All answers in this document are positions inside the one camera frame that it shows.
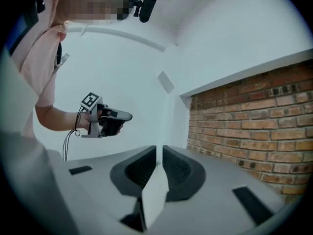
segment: pink shirt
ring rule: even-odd
[[[12,54],[21,75],[39,96],[36,104],[39,107],[54,103],[54,62],[58,45],[66,36],[65,25],[50,27],[59,0],[44,1],[45,11],[38,14],[39,22],[29,30]],[[29,116],[22,135],[35,138],[33,114]]]

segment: red brick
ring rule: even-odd
[[[298,126],[313,125],[313,115],[304,115],[297,117]]]
[[[238,165],[244,168],[253,169],[257,171],[271,172],[273,169],[272,163],[256,162],[256,161],[249,161],[249,160],[237,160],[237,163]]]
[[[297,126],[296,118],[286,117],[278,120],[278,124],[282,128],[293,128]]]
[[[197,136],[196,133],[191,133],[191,132],[188,133],[188,138],[190,138],[190,139],[195,139],[196,136]]]
[[[230,97],[230,96],[236,96],[238,95],[238,89],[237,88],[230,88],[223,92],[224,97]]]
[[[267,183],[267,186],[270,187],[277,194],[281,194],[282,193],[283,186],[281,186],[281,185]]]
[[[251,119],[266,119],[268,118],[268,110],[251,112]]]
[[[223,138],[207,136],[206,141],[209,143],[222,144]]]
[[[201,147],[206,150],[214,150],[215,145],[212,143],[201,142]]]
[[[307,128],[307,138],[313,138],[313,128]]]
[[[202,132],[202,129],[201,129],[201,128],[198,128],[198,127],[190,127],[190,128],[189,128],[189,131],[190,131],[190,132],[193,132],[193,133],[201,133],[201,132]]]
[[[224,122],[203,122],[203,126],[207,128],[225,128]]]
[[[196,139],[201,140],[201,141],[206,141],[206,135],[202,134],[197,134]]]
[[[228,138],[240,138],[240,139],[250,138],[250,132],[242,130],[227,130],[227,129],[217,130],[217,135]]]
[[[260,83],[270,78],[269,72],[264,72],[261,74],[257,74],[254,76],[250,76],[245,78],[246,85]]]
[[[303,162],[313,162],[313,152],[312,151],[303,154]]]
[[[232,115],[235,120],[249,119],[249,113],[233,113]]]
[[[238,112],[240,111],[240,104],[226,105],[224,108],[225,112]]]
[[[307,174],[307,175],[298,175],[295,181],[295,184],[299,184],[299,185],[304,185],[307,184],[309,182],[311,175]]]
[[[249,94],[250,100],[257,100],[257,99],[262,99],[262,98],[266,98],[265,91],[253,92]]]
[[[190,110],[190,115],[196,115],[198,114],[198,110]]]
[[[271,98],[271,99],[265,99],[261,101],[242,103],[241,110],[242,111],[257,110],[257,109],[270,108],[274,106],[275,106],[275,99]]]
[[[290,106],[289,108],[284,109],[285,116],[295,116],[300,114],[303,114],[303,110],[300,106]]]
[[[203,129],[202,130],[202,134],[211,135],[211,136],[215,136],[216,132],[217,132],[217,130],[214,130],[214,129]]]
[[[215,151],[222,153],[222,154],[237,157],[237,158],[245,158],[247,156],[246,151],[243,151],[240,149],[229,148],[225,146],[220,146],[220,145],[215,146]]]
[[[284,163],[299,163],[302,160],[302,153],[269,153],[268,161],[284,162]]]
[[[194,140],[193,145],[201,147],[201,141],[200,140]]]
[[[273,172],[277,173],[289,173],[291,165],[290,164],[275,164]]]
[[[276,150],[276,142],[266,142],[266,141],[241,141],[240,148],[249,150],[259,150],[259,151],[274,151]]]
[[[197,126],[197,121],[189,121],[189,126]]]
[[[250,151],[249,152],[249,159],[266,161],[266,155],[267,155],[266,152]]]
[[[313,77],[313,72],[305,71],[305,72],[297,72],[291,73],[287,76],[278,76],[272,80],[272,86],[277,87],[284,84],[294,83],[298,81],[304,81],[311,79]]]
[[[217,119],[218,119],[217,114],[204,115],[205,121],[211,121],[211,120],[217,120]]]
[[[273,140],[303,139],[305,138],[304,129],[272,131],[270,134]]]
[[[195,115],[195,120],[203,120],[203,115]]]
[[[215,152],[214,151],[204,150],[204,154],[207,155],[207,156],[215,156]]]
[[[297,141],[295,144],[295,150],[296,151],[312,151],[313,140]]]
[[[303,194],[306,191],[306,186],[285,186],[283,187],[283,194]]]
[[[255,140],[268,140],[268,132],[267,131],[254,131],[252,132],[252,138]]]
[[[221,106],[223,105],[223,100],[222,99],[219,99],[216,101],[216,106]]]
[[[276,129],[277,121],[273,119],[243,121],[242,128],[243,129]]]
[[[277,183],[277,184],[292,184],[294,182],[294,177],[292,176],[283,176],[279,174],[266,174],[263,173],[262,181],[269,183]]]
[[[294,151],[294,141],[278,142],[278,151]]]
[[[260,172],[257,172],[257,171],[253,171],[253,170],[247,170],[246,169],[246,172],[248,172],[250,175],[252,175],[253,177],[259,179],[260,178],[260,175],[261,173]]]
[[[221,113],[224,112],[224,107],[213,107],[203,110],[203,114]]]
[[[209,101],[204,103],[205,108],[211,108],[216,106],[216,101]]]
[[[304,81],[298,84],[298,87],[301,91],[310,91],[313,90],[313,81]]]
[[[191,115],[190,120],[203,120],[203,115]]]
[[[302,92],[295,95],[295,101],[297,103],[304,103],[309,101],[308,94],[306,92]]]
[[[227,104],[237,104],[237,103],[243,103],[248,101],[247,95],[238,95],[233,97],[227,97],[223,99],[223,105]]]
[[[240,129],[241,128],[241,122],[240,121],[226,122],[226,128],[228,128],[228,129]]]
[[[304,113],[312,113],[313,112],[313,103],[305,104],[304,106]]]
[[[230,113],[224,113],[218,115],[218,120],[232,120],[233,116]]]
[[[250,84],[246,86],[242,86],[239,88],[239,93],[247,93],[247,92],[253,92],[253,91],[258,91],[264,88],[269,88],[270,84],[268,81],[264,81],[261,83],[255,83],[255,84]]]
[[[273,169],[273,164],[269,163],[256,163],[255,170],[271,172]]]
[[[206,98],[206,99],[220,99],[222,98],[222,91],[220,88],[216,88],[216,89],[213,89],[213,90],[208,90],[208,91],[205,91],[205,92],[202,92],[198,95],[201,95],[202,98]]]
[[[196,126],[197,127],[203,127],[203,121],[197,121]]]
[[[281,96],[276,98],[278,106],[290,105],[293,104],[293,97],[289,96]]]
[[[232,146],[232,147],[239,147],[240,140],[237,140],[237,139],[224,139],[224,145]]]
[[[299,72],[297,74],[290,74],[288,81],[290,83],[298,82],[298,81],[305,81],[313,78],[313,70],[307,69],[303,72]]]
[[[225,155],[225,154],[222,154],[221,155],[221,159],[225,160],[225,161],[229,161],[229,162],[232,162],[232,163],[236,163],[237,161],[237,158],[234,158],[234,157],[231,157],[231,156],[228,156],[228,155]]]
[[[313,164],[294,164],[291,166],[290,173],[312,173]]]
[[[269,111],[269,116],[271,118],[280,118],[284,116],[284,109],[273,109]]]

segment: short sleeve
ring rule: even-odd
[[[47,107],[54,104],[55,78],[56,73],[51,76],[43,92],[40,94],[36,106]]]

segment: hand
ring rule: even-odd
[[[98,111],[98,118],[100,118],[100,116],[101,116],[101,111]],[[80,117],[79,123],[77,123],[77,129],[83,128],[85,130],[88,130],[89,124],[90,124],[89,115],[87,112],[83,112]]]

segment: white wall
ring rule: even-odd
[[[133,119],[115,137],[84,139],[71,136],[68,159],[104,156],[143,145],[155,145],[160,136],[160,110],[166,91],[147,65],[162,52],[125,38],[101,33],[68,33],[62,44],[70,58],[56,79],[55,107],[75,112],[89,93],[103,97],[112,108],[128,111]],[[34,120],[37,138],[47,147],[62,151],[67,132],[53,132]]]
[[[213,0],[186,18],[176,65],[165,69],[179,94],[191,95],[221,78],[230,76],[223,81],[229,83],[240,71],[311,48],[310,30],[288,0]]]

